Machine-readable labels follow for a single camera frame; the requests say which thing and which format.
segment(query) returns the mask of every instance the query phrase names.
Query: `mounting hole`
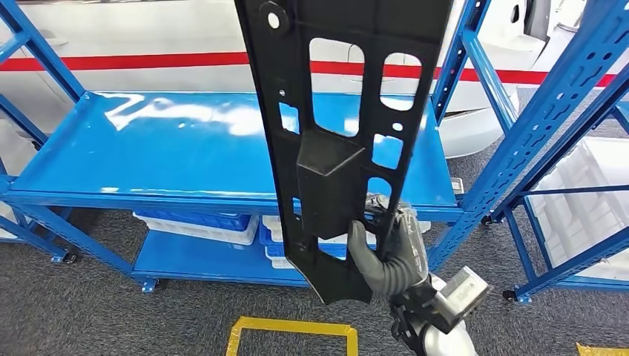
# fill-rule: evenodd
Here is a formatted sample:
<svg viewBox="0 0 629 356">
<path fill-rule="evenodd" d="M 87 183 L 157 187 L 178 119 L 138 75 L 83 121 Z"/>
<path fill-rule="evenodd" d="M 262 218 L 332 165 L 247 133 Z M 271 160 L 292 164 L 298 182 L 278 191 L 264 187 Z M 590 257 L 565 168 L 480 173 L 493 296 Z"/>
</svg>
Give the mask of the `mounting hole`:
<svg viewBox="0 0 629 356">
<path fill-rule="evenodd" d="M 520 19 L 520 5 L 516 5 L 513 7 L 513 11 L 511 11 L 511 23 L 515 24 Z"/>
<path fill-rule="evenodd" d="M 280 17 L 275 13 L 269 13 L 266 20 L 269 22 L 269 26 L 271 26 L 272 29 L 276 30 L 280 27 Z"/>
</svg>

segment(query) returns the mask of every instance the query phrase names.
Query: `yellow tape marking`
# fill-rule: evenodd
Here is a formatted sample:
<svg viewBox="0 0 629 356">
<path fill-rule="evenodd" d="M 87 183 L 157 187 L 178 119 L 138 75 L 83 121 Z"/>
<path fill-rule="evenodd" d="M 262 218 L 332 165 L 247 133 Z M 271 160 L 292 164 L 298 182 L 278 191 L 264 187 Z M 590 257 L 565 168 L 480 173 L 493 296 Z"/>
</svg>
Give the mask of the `yellow tape marking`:
<svg viewBox="0 0 629 356">
<path fill-rule="evenodd" d="M 604 347 L 581 346 L 576 343 L 581 356 L 629 356 L 629 349 L 609 349 Z"/>
<path fill-rule="evenodd" d="M 358 332 L 346 324 L 313 323 L 310 321 L 294 321 L 280 319 L 263 319 L 258 317 L 240 317 L 231 328 L 229 343 L 225 356 L 236 356 L 243 329 L 267 330 L 270 332 L 300 332 L 302 334 L 319 334 L 347 337 L 347 355 L 358 356 Z"/>
</svg>

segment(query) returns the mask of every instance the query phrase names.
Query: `shelf caster wheel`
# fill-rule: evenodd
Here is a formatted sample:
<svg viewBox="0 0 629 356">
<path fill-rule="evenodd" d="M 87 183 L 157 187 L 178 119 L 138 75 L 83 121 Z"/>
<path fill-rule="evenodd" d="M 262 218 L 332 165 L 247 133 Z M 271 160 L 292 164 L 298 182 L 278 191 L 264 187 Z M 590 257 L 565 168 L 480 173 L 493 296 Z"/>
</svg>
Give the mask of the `shelf caster wheel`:
<svg viewBox="0 0 629 356">
<path fill-rule="evenodd" d="M 517 299 L 515 291 L 503 291 L 502 297 L 510 302 L 514 302 Z"/>
<path fill-rule="evenodd" d="M 491 218 L 491 215 L 485 215 L 482 219 L 481 219 L 481 224 L 483 225 L 489 225 L 489 224 L 493 224 L 494 221 Z"/>
<path fill-rule="evenodd" d="M 62 263 L 65 263 L 66 265 L 71 265 L 72 263 L 75 263 L 78 259 L 79 255 L 77 254 L 70 254 L 67 253 L 65 254 L 65 256 L 63 257 L 63 259 L 61 260 Z"/>
</svg>

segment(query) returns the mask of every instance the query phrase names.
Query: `slotted metal post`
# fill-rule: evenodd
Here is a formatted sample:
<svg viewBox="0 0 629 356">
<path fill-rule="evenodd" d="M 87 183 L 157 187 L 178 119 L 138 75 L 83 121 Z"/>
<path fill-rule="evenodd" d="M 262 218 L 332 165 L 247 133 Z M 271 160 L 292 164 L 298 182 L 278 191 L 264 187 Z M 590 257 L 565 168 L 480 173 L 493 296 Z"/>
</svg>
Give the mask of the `slotted metal post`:
<svg viewBox="0 0 629 356">
<path fill-rule="evenodd" d="M 445 231 L 429 251 L 429 266 L 432 270 L 439 269 L 469 236 L 629 45 L 629 11 L 624 9 L 626 1 L 591 1 L 595 2 L 593 6 L 597 11 L 589 12 L 583 19 L 579 32 L 559 57 L 519 119 L 505 133 L 503 142 L 462 200 L 461 205 L 465 211 L 463 217 Z M 473 23 L 475 14 L 484 12 L 489 1 L 477 1 L 473 5 L 476 9 L 474 11 L 470 11 L 470 3 L 473 1 L 467 2 L 460 25 Z M 448 57 L 454 56 L 464 46 L 461 39 L 464 26 L 460 27 L 452 41 Z M 479 66 L 485 65 L 482 60 L 476 60 Z M 457 68 L 446 67 L 444 70 L 451 73 L 453 70 L 456 72 Z M 443 94 L 435 92 L 435 97 L 439 96 Z"/>
</svg>

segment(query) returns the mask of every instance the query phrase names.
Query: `robotic hand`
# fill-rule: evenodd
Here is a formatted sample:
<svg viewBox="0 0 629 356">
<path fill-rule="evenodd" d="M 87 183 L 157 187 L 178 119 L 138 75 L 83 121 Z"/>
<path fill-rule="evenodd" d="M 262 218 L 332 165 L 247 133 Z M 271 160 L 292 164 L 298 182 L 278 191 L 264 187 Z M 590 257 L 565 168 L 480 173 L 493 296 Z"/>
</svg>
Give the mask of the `robotic hand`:
<svg viewBox="0 0 629 356">
<path fill-rule="evenodd" d="M 372 195 L 366 211 L 377 219 L 388 199 Z M 349 225 L 347 247 L 374 293 L 389 297 L 393 337 L 417 355 L 476 355 L 462 320 L 490 290 L 487 283 L 463 267 L 446 284 L 428 272 L 428 258 L 415 209 L 400 205 L 382 260 L 366 242 L 363 223 Z"/>
</svg>

